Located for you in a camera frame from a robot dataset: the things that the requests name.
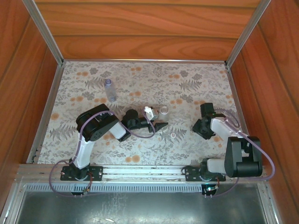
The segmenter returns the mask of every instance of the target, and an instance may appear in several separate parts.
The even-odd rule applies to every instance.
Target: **plastic water bottle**
[[[105,80],[105,91],[109,102],[115,102],[116,101],[116,89],[114,87],[114,84],[112,83],[111,79],[108,78]]]

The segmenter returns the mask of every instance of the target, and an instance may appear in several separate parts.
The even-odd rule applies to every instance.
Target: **floral tablecloth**
[[[117,88],[114,103],[107,101],[103,86],[106,78]],[[78,142],[77,116],[102,103],[119,119],[131,108],[141,112],[146,105],[166,105],[170,121],[151,139],[131,136],[119,142],[105,134],[95,143],[91,163],[196,165],[203,158],[223,156],[221,138],[204,140],[191,131],[204,102],[237,116],[223,64],[67,62],[38,163],[70,159]],[[135,132],[150,135],[147,129]]]

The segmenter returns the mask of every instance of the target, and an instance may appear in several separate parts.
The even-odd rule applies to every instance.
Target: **wooden wall panel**
[[[66,59],[226,60],[258,2],[39,0],[37,5]],[[187,54],[181,53],[185,45]],[[161,54],[162,48],[168,52]]]
[[[282,164],[278,159],[279,156],[276,150],[273,150],[275,146],[270,137],[261,107],[257,101],[242,54],[239,54],[236,58],[232,67],[232,74],[249,133],[261,139],[262,149],[268,153],[276,165],[276,172],[271,180],[271,187],[274,190],[279,212],[284,218],[284,223],[296,223],[295,221],[299,220],[299,214],[292,191],[289,190],[289,183],[285,181]],[[271,172],[270,167],[267,167],[267,172]]]
[[[0,7],[0,211],[28,156],[57,63],[20,0]]]
[[[275,1],[259,25],[275,58],[277,69],[299,110],[299,2]]]
[[[39,9],[53,35],[192,35],[235,39],[254,10],[94,4],[41,4]]]
[[[299,4],[272,0],[232,66],[249,133],[277,167],[270,180],[284,223],[299,222]]]
[[[139,3],[256,8],[260,0],[35,0],[37,3]]]
[[[65,58],[191,59],[225,60],[234,39],[148,36],[58,36]]]
[[[0,80],[8,67],[24,28],[29,20],[29,14],[22,1],[2,0],[0,13]]]
[[[36,81],[30,93],[26,109],[1,167],[0,179],[6,180],[5,183],[0,185],[0,191],[5,192],[4,195],[7,195],[11,183],[14,181],[19,164],[25,163],[27,160],[48,98],[56,66],[57,63],[52,53],[47,49],[39,72],[35,74],[37,76]],[[5,199],[5,197],[0,198],[0,205],[4,204]]]

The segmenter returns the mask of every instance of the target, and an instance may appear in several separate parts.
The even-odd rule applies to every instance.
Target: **bottle cap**
[[[112,83],[112,82],[111,82],[111,79],[110,79],[110,78],[108,78],[108,79],[105,80],[105,84],[106,84],[106,85],[111,85],[111,83]]]

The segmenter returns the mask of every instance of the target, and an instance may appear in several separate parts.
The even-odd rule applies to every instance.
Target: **gray metal floor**
[[[262,224],[255,184],[239,184],[227,195],[201,193],[103,193],[66,198],[51,192],[26,192],[20,224]]]

